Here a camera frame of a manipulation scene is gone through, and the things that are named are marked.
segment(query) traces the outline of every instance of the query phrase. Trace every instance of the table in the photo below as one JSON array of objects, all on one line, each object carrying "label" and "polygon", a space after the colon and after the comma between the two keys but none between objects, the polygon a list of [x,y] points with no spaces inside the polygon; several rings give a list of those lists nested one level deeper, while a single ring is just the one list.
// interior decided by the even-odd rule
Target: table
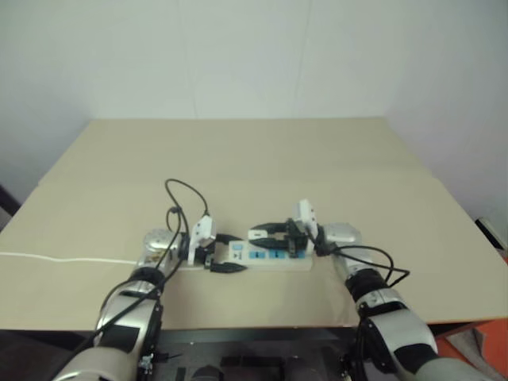
[{"label": "table", "polygon": [[[412,275],[396,288],[429,323],[508,315],[508,272],[443,185],[382,118],[92,121],[0,235],[0,252],[136,260],[164,227],[164,180],[196,186],[221,233],[284,221],[308,198]],[[175,191],[191,223],[202,205]],[[127,264],[0,256],[1,329],[92,329]],[[165,329],[342,327],[354,304],[330,258],[311,271],[181,271],[164,292]]]}]

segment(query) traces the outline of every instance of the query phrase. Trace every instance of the white cable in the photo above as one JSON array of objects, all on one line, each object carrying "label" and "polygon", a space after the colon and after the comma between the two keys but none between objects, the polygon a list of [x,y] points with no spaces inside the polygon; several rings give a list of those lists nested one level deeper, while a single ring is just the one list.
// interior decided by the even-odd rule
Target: white cable
[{"label": "white cable", "polygon": [[49,260],[50,262],[103,262],[107,264],[136,264],[134,260],[113,260],[107,258],[53,258],[51,256],[40,256],[38,254],[24,254],[22,252],[0,252],[0,256],[24,256],[26,258],[34,258],[36,260]]}]

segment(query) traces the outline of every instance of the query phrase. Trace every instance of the white wall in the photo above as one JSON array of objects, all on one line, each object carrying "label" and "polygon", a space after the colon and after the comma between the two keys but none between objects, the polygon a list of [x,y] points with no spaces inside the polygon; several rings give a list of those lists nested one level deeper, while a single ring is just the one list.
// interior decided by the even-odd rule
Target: white wall
[{"label": "white wall", "polygon": [[387,115],[508,235],[507,70],[506,0],[4,0],[0,183],[97,117]]}]

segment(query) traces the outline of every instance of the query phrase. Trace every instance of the beige table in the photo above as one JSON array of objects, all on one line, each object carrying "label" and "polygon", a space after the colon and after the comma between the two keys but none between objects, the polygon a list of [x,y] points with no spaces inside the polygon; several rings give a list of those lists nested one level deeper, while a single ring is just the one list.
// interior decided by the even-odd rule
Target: beige table
[{"label": "beige table", "polygon": [[[412,271],[397,286],[428,322],[508,314],[508,271],[442,184],[383,119],[95,121],[0,235],[0,252],[136,260],[164,226],[164,179],[195,185],[223,233],[284,221],[308,198],[319,222],[347,221]],[[201,204],[176,189],[190,221]],[[91,329],[127,264],[0,256],[2,329]],[[164,328],[355,325],[330,258],[309,272],[177,273]]]}]

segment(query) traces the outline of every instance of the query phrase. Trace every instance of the power strip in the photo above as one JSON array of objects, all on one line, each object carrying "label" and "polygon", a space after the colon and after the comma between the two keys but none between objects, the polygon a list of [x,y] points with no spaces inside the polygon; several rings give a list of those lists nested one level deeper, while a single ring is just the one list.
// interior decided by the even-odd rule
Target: power strip
[{"label": "power strip", "polygon": [[259,248],[247,241],[229,242],[228,262],[242,264],[252,270],[261,271],[309,271],[312,268],[312,253],[297,251],[297,258],[290,258],[285,250]]}]

